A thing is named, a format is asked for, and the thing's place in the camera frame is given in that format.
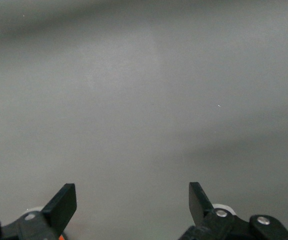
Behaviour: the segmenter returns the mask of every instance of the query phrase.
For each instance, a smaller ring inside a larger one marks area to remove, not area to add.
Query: screw head
[[[29,221],[29,220],[33,219],[35,216],[36,216],[35,214],[30,213],[30,214],[28,214],[28,215],[25,217],[25,220],[26,220],[26,221]]]
[[[263,225],[269,225],[269,224],[270,224],[270,221],[269,221],[267,218],[263,217],[263,216],[259,216],[259,217],[257,218],[257,221],[258,221],[260,224],[263,224]]]
[[[224,218],[227,216],[227,212],[219,209],[219,210],[216,210],[216,215],[221,217],[221,218]]]

